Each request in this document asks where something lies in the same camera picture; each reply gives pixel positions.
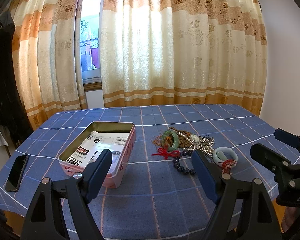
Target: floral curtain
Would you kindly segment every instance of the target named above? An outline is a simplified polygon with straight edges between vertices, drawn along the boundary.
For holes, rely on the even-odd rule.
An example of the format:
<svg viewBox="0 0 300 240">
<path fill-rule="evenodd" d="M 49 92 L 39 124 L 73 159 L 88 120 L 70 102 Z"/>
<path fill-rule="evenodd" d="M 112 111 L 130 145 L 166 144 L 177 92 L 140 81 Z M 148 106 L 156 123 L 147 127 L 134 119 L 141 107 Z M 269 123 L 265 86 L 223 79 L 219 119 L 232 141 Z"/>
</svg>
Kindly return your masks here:
<svg viewBox="0 0 300 240">
<path fill-rule="evenodd" d="M 18 92 L 36 129 L 55 112 L 87 108 L 80 62 L 82 0 L 12 0 Z"/>
<path fill-rule="evenodd" d="M 258 0 L 104 0 L 105 106 L 238 104 L 259 115 L 266 45 Z"/>
</svg>

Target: red string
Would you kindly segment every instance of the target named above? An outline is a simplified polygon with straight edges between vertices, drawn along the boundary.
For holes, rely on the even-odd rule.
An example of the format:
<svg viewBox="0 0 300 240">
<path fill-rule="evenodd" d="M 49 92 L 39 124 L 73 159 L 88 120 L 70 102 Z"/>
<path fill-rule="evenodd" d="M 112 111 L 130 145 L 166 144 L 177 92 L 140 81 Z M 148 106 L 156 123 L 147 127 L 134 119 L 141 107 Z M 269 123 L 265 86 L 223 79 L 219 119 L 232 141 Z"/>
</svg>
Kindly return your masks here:
<svg viewBox="0 0 300 240">
<path fill-rule="evenodd" d="M 160 147 L 158 149 L 158 153 L 153 153 L 152 155 L 160 155 L 160 156 L 164 157 L 164 160 L 167 160 L 168 157 L 172 157 L 172 158 L 178 157 L 180 155 L 180 152 L 173 151 L 173 152 L 168 153 L 166 149 Z"/>
</svg>

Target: open tin box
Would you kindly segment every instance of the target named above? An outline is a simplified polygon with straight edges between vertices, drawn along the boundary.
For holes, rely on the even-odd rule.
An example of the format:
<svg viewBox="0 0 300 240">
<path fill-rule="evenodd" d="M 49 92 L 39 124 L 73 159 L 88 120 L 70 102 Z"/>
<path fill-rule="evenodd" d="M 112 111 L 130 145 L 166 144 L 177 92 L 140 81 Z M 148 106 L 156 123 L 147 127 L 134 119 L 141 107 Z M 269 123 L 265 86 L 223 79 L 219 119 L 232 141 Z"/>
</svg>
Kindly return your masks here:
<svg viewBox="0 0 300 240">
<path fill-rule="evenodd" d="M 77 147 L 90 135 L 91 132 L 128 132 L 126 144 L 119 156 L 119 161 L 111 173 L 108 173 L 103 182 L 104 187 L 117 188 L 120 186 L 124 171 L 127 167 L 133 145 L 136 141 L 136 131 L 133 123 L 128 122 L 92 122 L 84 131 L 74 139 L 72 143 L 59 156 L 59 163 L 63 171 L 72 176 L 76 172 L 82 172 L 84 168 L 66 162 Z"/>
</svg>

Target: phone screen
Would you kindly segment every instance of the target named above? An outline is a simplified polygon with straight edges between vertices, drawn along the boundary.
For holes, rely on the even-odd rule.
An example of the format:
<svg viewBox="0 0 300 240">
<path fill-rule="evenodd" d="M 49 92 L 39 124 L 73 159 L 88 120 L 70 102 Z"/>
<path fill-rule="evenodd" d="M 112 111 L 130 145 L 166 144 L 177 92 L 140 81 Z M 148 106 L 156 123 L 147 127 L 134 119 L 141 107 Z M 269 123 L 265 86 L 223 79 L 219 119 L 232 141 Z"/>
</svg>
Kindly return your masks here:
<svg viewBox="0 0 300 240">
<path fill-rule="evenodd" d="M 26 166 L 28 157 L 29 157 L 28 155 L 21 155 L 15 159 L 6 183 L 6 191 L 19 190 L 23 170 L 24 167 Z"/>
</svg>

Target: tablecloth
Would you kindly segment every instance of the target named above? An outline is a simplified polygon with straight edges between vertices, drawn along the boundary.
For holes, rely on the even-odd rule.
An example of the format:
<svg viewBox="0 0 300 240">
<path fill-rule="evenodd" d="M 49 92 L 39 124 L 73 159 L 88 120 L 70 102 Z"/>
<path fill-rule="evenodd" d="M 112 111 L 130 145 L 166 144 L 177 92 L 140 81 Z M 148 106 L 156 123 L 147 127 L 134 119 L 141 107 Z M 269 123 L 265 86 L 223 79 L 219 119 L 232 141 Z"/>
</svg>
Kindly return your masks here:
<svg viewBox="0 0 300 240">
<path fill-rule="evenodd" d="M 274 138 L 274 128 L 237 105 L 168 105 L 100 108 L 54 114 L 26 139 L 0 171 L 0 208 L 26 215 L 42 178 L 66 179 L 58 163 L 62 151 L 93 121 L 134 122 L 137 139 L 121 185 L 101 188 L 90 204 L 91 213 L 105 239 L 198 239 L 215 205 L 209 200 L 197 176 L 185 176 L 164 161 L 152 140 L 174 126 L 215 138 L 214 147 L 232 148 L 239 160 L 233 177 L 246 181 L 261 178 L 273 200 L 277 184 L 273 174 L 251 159 L 252 144 L 262 143 L 292 163 L 300 163 L 295 149 Z M 29 154 L 20 189 L 6 192 L 5 183 L 15 158 Z M 192 168 L 191 159 L 181 161 Z M 235 223 L 240 201 L 234 208 Z M 78 239 L 67 200 L 62 201 L 71 239 Z"/>
</svg>

